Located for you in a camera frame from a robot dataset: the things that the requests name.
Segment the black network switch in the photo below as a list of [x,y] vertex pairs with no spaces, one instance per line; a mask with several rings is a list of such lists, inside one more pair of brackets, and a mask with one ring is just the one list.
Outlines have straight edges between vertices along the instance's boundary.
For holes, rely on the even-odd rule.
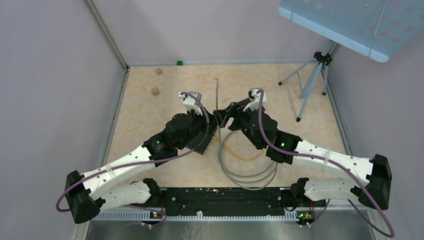
[[194,150],[195,153],[202,156],[206,152],[213,136],[214,135],[211,132],[203,131],[191,142],[189,142],[186,148],[189,150]]

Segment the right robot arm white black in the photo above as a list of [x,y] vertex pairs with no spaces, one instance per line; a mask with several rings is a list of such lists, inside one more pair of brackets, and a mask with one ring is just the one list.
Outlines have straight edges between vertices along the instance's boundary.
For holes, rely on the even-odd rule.
[[278,164],[309,167],[334,175],[332,179],[300,178],[291,185],[299,206],[324,199],[358,200],[372,209],[388,210],[393,174],[386,156],[357,157],[326,149],[281,131],[258,101],[232,102],[213,112],[220,126],[233,119],[230,131],[241,131],[257,150]]

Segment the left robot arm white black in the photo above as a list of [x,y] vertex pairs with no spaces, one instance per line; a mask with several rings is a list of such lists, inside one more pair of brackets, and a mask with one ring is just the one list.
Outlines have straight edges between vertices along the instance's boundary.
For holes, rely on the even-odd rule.
[[154,207],[160,202],[161,190],[147,178],[134,186],[119,184],[147,170],[181,157],[179,150],[189,148],[189,155],[207,145],[218,122],[211,113],[205,116],[193,110],[178,113],[163,131],[151,136],[125,156],[92,171],[77,170],[66,176],[64,198],[74,223],[82,224],[101,212],[129,204]]

